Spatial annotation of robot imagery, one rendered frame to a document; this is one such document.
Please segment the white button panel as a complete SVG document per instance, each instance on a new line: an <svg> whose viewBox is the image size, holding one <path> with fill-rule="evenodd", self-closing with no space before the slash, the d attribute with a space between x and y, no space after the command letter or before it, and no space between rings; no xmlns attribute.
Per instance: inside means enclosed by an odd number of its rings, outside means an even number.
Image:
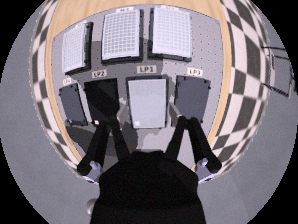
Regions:
<svg viewBox="0 0 298 224"><path fill-rule="evenodd" d="M132 151L135 150L129 150L130 154ZM142 151L142 152L153 152L153 151ZM105 158L104 158L104 164L103 164L103 169L108 170L110 167L112 167L116 162L118 162L116 150L112 148L106 148L106 153L105 153Z"/></svg>

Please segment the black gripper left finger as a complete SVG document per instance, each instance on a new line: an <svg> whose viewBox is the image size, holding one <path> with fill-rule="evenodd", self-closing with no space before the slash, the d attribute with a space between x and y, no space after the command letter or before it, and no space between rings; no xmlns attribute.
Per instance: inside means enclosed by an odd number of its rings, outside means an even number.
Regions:
<svg viewBox="0 0 298 224"><path fill-rule="evenodd" d="M110 122L106 122L105 120L99 122L86 155L77 165L77 171L88 182L99 184L99 177L104 172L104 158L109 134L111 132L113 134L119 166L124 178L130 182L138 179L139 174L137 167L131 157L121 132L127 116L127 104L123 104L117 114L112 114L109 116Z"/></svg>

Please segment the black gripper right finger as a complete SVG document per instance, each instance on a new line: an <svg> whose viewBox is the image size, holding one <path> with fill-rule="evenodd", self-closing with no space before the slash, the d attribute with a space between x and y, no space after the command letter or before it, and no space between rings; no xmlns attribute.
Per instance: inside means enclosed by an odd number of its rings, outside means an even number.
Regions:
<svg viewBox="0 0 298 224"><path fill-rule="evenodd" d="M169 102L169 115L175 126L175 131L157 167L156 176L158 180L168 181L171 178L178 158L184 130L188 130L189 133L196 165L194 171L198 176L199 183L211 180L221 169L222 163L212 152L198 119L196 117L186 119L173 102Z"/></svg>

